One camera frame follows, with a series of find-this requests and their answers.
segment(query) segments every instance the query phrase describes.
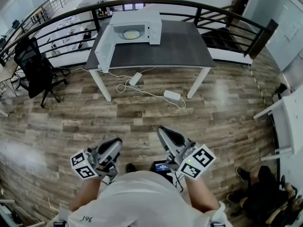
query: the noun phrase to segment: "blue screen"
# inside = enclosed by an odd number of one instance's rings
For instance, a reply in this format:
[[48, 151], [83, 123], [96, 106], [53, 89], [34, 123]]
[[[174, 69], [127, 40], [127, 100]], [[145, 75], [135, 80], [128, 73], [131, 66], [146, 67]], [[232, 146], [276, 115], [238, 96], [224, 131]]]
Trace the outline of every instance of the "blue screen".
[[169, 167], [165, 163], [155, 164], [156, 172], [169, 171]]

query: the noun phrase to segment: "white shirt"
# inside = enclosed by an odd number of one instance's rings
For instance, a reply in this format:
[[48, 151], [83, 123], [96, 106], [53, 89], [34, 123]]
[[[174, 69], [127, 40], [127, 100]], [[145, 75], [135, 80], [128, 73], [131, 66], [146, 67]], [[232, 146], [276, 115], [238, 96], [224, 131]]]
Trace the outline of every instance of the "white shirt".
[[220, 210], [202, 213], [189, 206], [164, 177], [147, 171], [128, 173], [68, 217], [69, 227], [231, 227]]

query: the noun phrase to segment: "striped tape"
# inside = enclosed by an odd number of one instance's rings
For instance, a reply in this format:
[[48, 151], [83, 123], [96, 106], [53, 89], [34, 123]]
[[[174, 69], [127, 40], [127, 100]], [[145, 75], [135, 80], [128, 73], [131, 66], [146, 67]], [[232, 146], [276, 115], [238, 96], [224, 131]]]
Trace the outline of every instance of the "striped tape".
[[257, 80], [256, 80], [256, 78], [255, 78], [255, 76], [254, 76], [254, 74], [252, 73], [252, 70], [250, 69], [250, 66], [248, 66], [248, 69], [250, 70], [251, 76], [254, 78], [254, 80], [255, 80], [255, 82], [256, 82], [256, 84], [257, 84], [257, 87], [259, 88], [259, 91], [260, 91], [261, 96], [262, 96], [262, 98], [263, 98], [263, 102], [264, 102], [264, 104], [265, 104], [265, 107], [267, 107], [267, 103], [266, 103], [265, 98], [264, 98], [264, 96], [263, 96], [263, 92], [262, 92], [262, 90], [261, 90], [261, 88], [260, 88], [260, 86], [259, 86], [259, 84], [258, 84], [258, 82], [257, 82]]

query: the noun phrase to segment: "sneaker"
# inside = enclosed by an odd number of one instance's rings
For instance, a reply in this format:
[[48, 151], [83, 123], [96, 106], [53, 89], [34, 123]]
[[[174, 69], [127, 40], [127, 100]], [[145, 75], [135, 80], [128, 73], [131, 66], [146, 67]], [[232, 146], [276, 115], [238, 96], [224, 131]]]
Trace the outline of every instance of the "sneaker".
[[226, 196], [228, 202], [238, 204], [242, 198], [247, 197], [246, 193], [243, 190], [237, 190], [235, 192], [229, 193]]
[[247, 172], [245, 170], [243, 170], [242, 167], [237, 166], [236, 169], [236, 174], [239, 176], [239, 178], [244, 182], [244, 181], [248, 181], [250, 178], [250, 172]]
[[130, 172], [136, 172], [137, 169], [136, 167], [134, 166], [134, 164], [132, 163], [128, 163], [126, 166], [125, 166], [125, 173], [130, 173]]

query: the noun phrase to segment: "wooden floor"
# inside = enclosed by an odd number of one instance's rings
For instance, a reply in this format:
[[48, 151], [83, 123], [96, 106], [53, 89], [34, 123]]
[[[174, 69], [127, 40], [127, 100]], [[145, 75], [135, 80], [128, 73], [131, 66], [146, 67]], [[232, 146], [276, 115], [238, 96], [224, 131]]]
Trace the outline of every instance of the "wooden floor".
[[[271, 104], [279, 70], [266, 50], [251, 69]], [[111, 72], [132, 76], [136, 71], [141, 70]], [[102, 78], [113, 98], [109, 103], [82, 70], [67, 77], [67, 87], [56, 88], [62, 102], [49, 96], [45, 109], [40, 107], [41, 95], [29, 99], [23, 89], [18, 97], [6, 91], [0, 100], [0, 108], [9, 113], [9, 118], [0, 116], [0, 179], [5, 194], [32, 217], [49, 221], [59, 203], [67, 205], [80, 185], [70, 167], [71, 155], [100, 139], [118, 136], [123, 140], [120, 172], [129, 162], [148, 169], [154, 160], [166, 157], [156, 135], [163, 124], [187, 131], [215, 153], [217, 161], [204, 179], [226, 203], [226, 194], [242, 186], [234, 168], [255, 169], [260, 157], [273, 153], [272, 129], [266, 119], [252, 119], [265, 105], [247, 66], [217, 63], [195, 96], [186, 100], [198, 74], [196, 69], [154, 69], [140, 80], [138, 88], [155, 95], [165, 89], [180, 93], [187, 104], [184, 110], [130, 89], [120, 94], [116, 85], [125, 80], [107, 74]], [[230, 215], [234, 208], [227, 207]], [[234, 226], [250, 223], [244, 214], [229, 219]]]

